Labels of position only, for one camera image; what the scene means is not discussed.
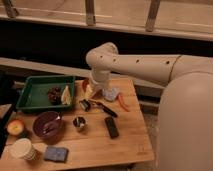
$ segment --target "utensil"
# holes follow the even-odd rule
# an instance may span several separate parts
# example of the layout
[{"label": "utensil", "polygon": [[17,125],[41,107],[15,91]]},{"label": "utensil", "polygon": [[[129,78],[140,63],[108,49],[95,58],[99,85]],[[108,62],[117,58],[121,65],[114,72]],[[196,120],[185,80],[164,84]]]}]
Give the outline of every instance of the utensil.
[{"label": "utensil", "polygon": [[93,105],[100,107],[105,113],[107,113],[113,117],[118,117],[118,115],[113,110],[111,110],[110,108],[105,106],[103,103],[95,101],[95,100],[89,100],[89,102],[92,103]]}]

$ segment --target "window railing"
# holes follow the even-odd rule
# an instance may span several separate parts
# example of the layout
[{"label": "window railing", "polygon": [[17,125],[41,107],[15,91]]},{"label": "window railing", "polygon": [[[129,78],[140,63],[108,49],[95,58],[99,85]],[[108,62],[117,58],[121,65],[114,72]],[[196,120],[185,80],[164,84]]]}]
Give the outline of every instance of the window railing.
[{"label": "window railing", "polygon": [[0,18],[213,41],[212,0],[1,0]]}]

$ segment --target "paper cup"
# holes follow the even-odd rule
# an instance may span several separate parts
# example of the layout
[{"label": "paper cup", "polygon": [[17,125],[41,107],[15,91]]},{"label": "paper cup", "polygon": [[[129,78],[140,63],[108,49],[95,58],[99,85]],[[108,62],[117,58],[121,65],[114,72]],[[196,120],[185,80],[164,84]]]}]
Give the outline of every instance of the paper cup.
[{"label": "paper cup", "polygon": [[15,158],[33,160],[36,156],[36,150],[29,139],[21,138],[13,143],[10,154]]}]

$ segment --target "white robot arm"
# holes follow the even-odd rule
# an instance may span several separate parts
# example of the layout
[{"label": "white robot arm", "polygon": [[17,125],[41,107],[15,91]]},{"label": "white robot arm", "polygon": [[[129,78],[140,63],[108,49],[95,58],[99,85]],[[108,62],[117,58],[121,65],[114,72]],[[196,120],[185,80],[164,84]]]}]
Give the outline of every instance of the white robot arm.
[{"label": "white robot arm", "polygon": [[106,43],[86,56],[94,92],[110,71],[166,86],[158,112],[157,171],[213,168],[213,59],[187,55],[119,55]]}]

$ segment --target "wooden tabletop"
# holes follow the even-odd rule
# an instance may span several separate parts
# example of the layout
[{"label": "wooden tabletop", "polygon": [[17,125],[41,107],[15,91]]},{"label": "wooden tabletop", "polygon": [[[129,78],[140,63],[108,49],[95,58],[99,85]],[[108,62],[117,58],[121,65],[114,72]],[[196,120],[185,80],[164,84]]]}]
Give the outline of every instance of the wooden tabletop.
[{"label": "wooden tabletop", "polygon": [[[109,115],[98,108],[92,108],[88,112],[80,108],[79,100],[84,98],[81,83],[81,81],[75,82],[75,107],[71,111],[62,112],[63,128],[60,134],[52,140],[44,141],[33,133],[32,125],[36,118],[35,114],[18,112],[15,115],[26,124],[30,132],[29,138],[38,151],[38,155],[36,160],[30,162],[11,157],[10,146],[16,138],[9,136],[0,159],[2,170],[63,170],[129,164],[154,159],[149,135],[131,79],[110,80],[110,85],[118,87],[123,93],[124,101],[130,112],[124,111],[117,100],[107,102],[102,97],[96,99],[118,114],[118,118],[114,120],[119,137],[115,139],[110,139],[105,126],[104,119]],[[87,127],[83,132],[77,132],[72,124],[76,116],[83,116],[86,119]],[[48,145],[67,148],[69,150],[67,161],[65,163],[44,161],[43,154]]]}]

